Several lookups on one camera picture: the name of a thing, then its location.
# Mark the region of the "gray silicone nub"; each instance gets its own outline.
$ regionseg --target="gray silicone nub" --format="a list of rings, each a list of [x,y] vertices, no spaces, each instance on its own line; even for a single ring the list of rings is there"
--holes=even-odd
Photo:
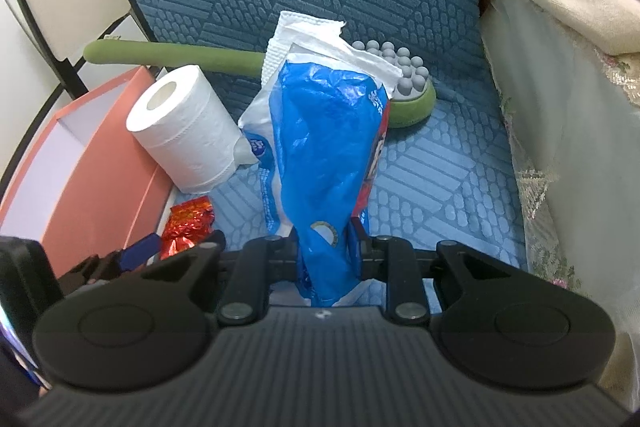
[[[404,96],[408,96],[411,94],[411,90],[414,89],[414,84],[412,84],[410,78],[402,77],[398,82],[398,87],[396,87],[398,92]]]
[[[427,79],[424,78],[421,74],[414,74],[412,78],[412,83],[414,83],[414,87],[416,91],[422,92],[424,86],[427,84]]]

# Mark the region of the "sheer curtain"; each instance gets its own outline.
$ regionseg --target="sheer curtain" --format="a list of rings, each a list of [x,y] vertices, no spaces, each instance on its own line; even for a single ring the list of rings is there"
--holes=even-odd
[[[640,406],[640,54],[609,57],[530,0],[481,20],[502,99],[529,269],[612,317],[601,385]]]

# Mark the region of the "toilet paper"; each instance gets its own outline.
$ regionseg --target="toilet paper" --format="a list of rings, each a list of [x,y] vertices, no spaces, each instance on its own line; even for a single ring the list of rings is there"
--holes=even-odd
[[[255,156],[202,71],[184,66],[149,87],[127,130],[186,194],[209,192]]]

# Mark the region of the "red candy wrapper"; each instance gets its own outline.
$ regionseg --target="red candy wrapper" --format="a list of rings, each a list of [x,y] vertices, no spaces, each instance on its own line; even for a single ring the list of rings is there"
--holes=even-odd
[[[206,196],[172,206],[161,236],[160,259],[204,241],[211,233],[215,217],[213,205]]]

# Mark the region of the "open box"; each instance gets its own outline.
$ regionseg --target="open box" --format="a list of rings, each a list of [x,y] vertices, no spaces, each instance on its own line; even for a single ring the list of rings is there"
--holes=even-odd
[[[0,234],[40,241],[56,277],[156,230],[172,182],[125,126],[153,82],[139,67],[74,100],[15,174]]]

